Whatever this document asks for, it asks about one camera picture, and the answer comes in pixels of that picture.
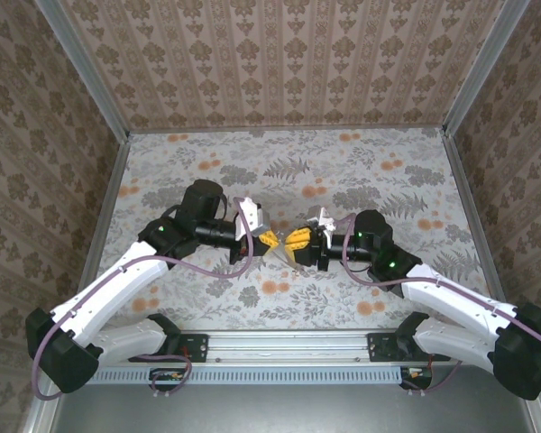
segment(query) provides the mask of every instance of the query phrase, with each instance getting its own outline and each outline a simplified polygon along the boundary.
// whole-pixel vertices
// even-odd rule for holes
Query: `patterned wallpaper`
[[[230,198],[248,195],[260,202],[282,239],[306,223],[314,205],[326,206],[335,218],[379,209],[399,245],[449,278],[487,293],[438,131],[133,134],[102,268],[112,265],[150,220],[179,203],[188,185],[204,178],[223,186]],[[255,258],[245,275],[232,281],[175,267],[126,303],[111,325],[159,311],[183,329],[396,327],[414,309],[426,311],[354,283],[339,263],[331,263],[330,272],[295,272],[283,254]],[[228,265],[227,251],[207,247],[187,260],[215,272],[241,266]]]
[[[62,0],[131,130],[441,124],[504,0]]]
[[[532,0],[455,140],[503,288],[541,306],[541,0]]]
[[[25,316],[78,286],[117,143],[32,1],[0,1],[0,432],[30,401]]]

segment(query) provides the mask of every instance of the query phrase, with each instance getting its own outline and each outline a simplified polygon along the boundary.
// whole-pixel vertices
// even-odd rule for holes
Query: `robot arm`
[[[230,252],[230,263],[248,255],[246,229],[240,218],[233,222],[216,219],[222,188],[209,180],[197,180],[187,188],[175,216],[165,213],[151,221],[139,233],[124,255],[96,281],[72,299],[54,308],[50,314],[34,310],[26,319],[28,351],[32,358],[46,333],[70,312],[46,345],[40,360],[41,369],[63,392],[73,392],[84,385],[100,364],[112,364],[133,356],[171,353],[176,349],[180,331],[160,314],[151,315],[139,324],[102,331],[103,325],[134,294],[168,272],[174,264],[160,260],[144,260],[125,269],[132,260],[149,256],[182,259],[194,253],[201,244],[224,247]],[[270,230],[268,215],[249,198],[241,209],[253,236],[252,255],[265,255],[278,245]],[[118,273],[100,290],[101,281]],[[80,309],[77,304],[87,295]]]
[[[311,210],[309,225],[288,236],[285,250],[294,262],[327,271],[331,260],[343,259],[345,236],[333,234],[334,220],[328,218],[323,208]],[[541,392],[541,342],[494,314],[504,312],[541,335],[540,308],[530,303],[516,307],[499,302],[450,281],[396,245],[392,227],[376,210],[357,215],[346,256],[349,262],[369,263],[368,275],[373,281],[403,280],[381,286],[382,290],[426,305],[461,325],[449,325],[426,314],[413,313],[396,333],[397,346],[404,356],[415,350],[448,355],[493,373],[503,386],[521,398],[533,400]],[[427,281],[410,280],[417,278]]]

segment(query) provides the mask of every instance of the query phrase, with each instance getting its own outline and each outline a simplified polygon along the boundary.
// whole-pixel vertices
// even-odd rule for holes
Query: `floral wallpaper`
[[[503,289],[541,307],[541,1],[529,3],[455,141]]]
[[[0,1],[0,432],[30,402],[23,322],[74,293],[117,142],[32,1]]]
[[[305,224],[314,205],[328,207],[335,218],[379,209],[399,245],[487,292],[438,129],[134,134],[130,144],[102,270],[149,221],[179,203],[188,185],[210,179],[230,198],[260,202],[283,239]],[[111,323],[121,326],[159,311],[185,329],[396,327],[423,309],[357,285],[339,263],[331,263],[330,272],[296,271],[283,254],[255,258],[244,276],[231,281],[175,267]],[[216,272],[241,266],[231,267],[227,257],[225,250],[200,247],[188,261]]]
[[[63,0],[129,129],[441,124],[504,0]]]

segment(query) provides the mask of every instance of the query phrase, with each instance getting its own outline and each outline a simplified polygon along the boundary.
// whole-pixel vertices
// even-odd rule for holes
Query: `purple cable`
[[[403,282],[428,282],[431,284],[438,284],[439,286],[445,287],[446,289],[452,290],[458,295],[476,303],[477,305],[480,305],[481,307],[487,309],[492,314],[495,314],[497,316],[500,316],[506,320],[508,320],[510,323],[518,327],[519,329],[527,332],[530,336],[535,338],[536,340],[541,342],[541,335],[528,327],[527,325],[519,322],[516,318],[512,317],[511,315],[507,314],[505,311],[499,311],[496,306],[491,305],[487,302],[485,302],[482,299],[475,298],[472,294],[467,293],[466,291],[460,290],[458,287],[454,286],[453,284],[441,281],[434,278],[427,278],[427,277],[416,277],[416,278],[401,278],[398,280],[393,281],[385,281],[385,282],[371,282],[371,281],[365,281],[361,280],[359,277],[357,277],[349,268],[348,258],[346,255],[346,248],[349,245],[349,241],[351,239],[351,233],[354,230],[354,221],[356,219],[356,214],[351,214],[348,217],[351,218],[351,223],[346,229],[346,234],[344,235],[344,241],[343,241],[343,267],[346,270],[346,273],[351,277],[353,281],[356,281],[360,284],[364,284],[365,286],[369,287],[380,287],[380,286],[392,286],[394,284],[402,284]]]
[[[136,263],[145,262],[147,260],[158,260],[162,262],[177,264],[181,266],[186,266],[192,271],[202,273],[203,275],[206,275],[208,277],[215,277],[223,280],[227,280],[230,278],[235,278],[241,276],[243,273],[246,272],[247,269],[251,266],[252,263],[252,255],[253,255],[253,240],[252,240],[252,233],[251,229],[249,227],[248,221],[246,220],[246,216],[244,215],[243,210],[241,209],[241,200],[239,198],[234,198],[234,203],[236,205],[236,208],[238,210],[238,215],[241,218],[241,221],[243,222],[245,231],[246,231],[246,243],[248,244],[248,255],[246,258],[246,263],[244,266],[238,270],[237,272],[232,273],[217,273],[217,272],[211,272],[207,271],[206,269],[199,268],[198,266],[182,262],[178,259],[172,259],[170,257],[164,257],[161,255],[144,255],[143,257],[138,257],[136,259],[131,260],[127,264],[123,265],[121,269],[116,269],[115,271],[109,273],[103,280],[101,280],[94,289],[92,289],[87,295],[85,295],[84,298],[82,298],[77,304],[74,306],[73,309],[71,309],[68,313],[66,313],[62,318],[54,324],[54,326],[46,333],[46,336],[42,339],[40,345],[38,346],[38,350],[36,351],[36,355],[34,356],[34,360],[32,361],[32,390],[34,392],[34,395],[42,401],[52,401],[58,399],[62,395],[62,392],[57,392],[52,395],[45,395],[43,394],[39,387],[38,387],[38,371],[40,370],[40,360],[42,358],[42,355],[44,354],[44,350],[46,349],[46,345],[50,342],[52,339],[52,336],[56,331],[60,329],[62,325],[69,319],[74,316],[76,316],[76,312],[82,308],[84,304],[87,303],[87,301],[92,298],[100,289],[106,286],[116,275],[122,272],[126,272],[128,268],[131,266],[134,266]]]
[[[434,392],[434,391],[439,391],[441,388],[443,388],[451,380],[451,378],[454,376],[454,374],[457,373],[457,370],[459,370],[459,368],[461,367],[461,364],[463,364],[463,361],[459,361],[456,364],[456,366],[453,368],[453,370],[451,370],[451,372],[449,372],[447,377],[445,377],[440,383],[438,383],[437,385],[429,386],[426,390],[423,390],[423,389],[419,388],[418,386],[416,386],[413,382],[406,381],[404,379],[403,379],[403,383],[406,383],[407,385],[412,386],[413,388],[415,388],[415,390],[410,390],[410,391],[418,391],[419,394],[421,394],[421,395],[428,394],[428,393]]]
[[[180,388],[182,388],[182,386],[186,383],[186,381],[188,380],[188,378],[190,377],[190,374],[192,373],[192,363],[190,362],[190,360],[188,358],[186,358],[186,356],[179,356],[179,355],[140,355],[140,356],[136,356],[137,359],[142,359],[142,360],[146,360],[146,361],[182,361],[183,363],[185,363],[187,365],[187,372],[186,374],[183,376],[182,379],[180,379],[180,382],[170,391],[168,392],[162,392],[162,391],[159,391],[156,389],[156,381],[157,379],[162,376],[163,374],[165,374],[165,372],[156,372],[156,374],[154,374],[152,376],[152,382],[151,382],[151,389],[154,391],[154,395],[158,395],[160,392],[162,392],[163,394],[172,394],[178,390],[180,390]]]

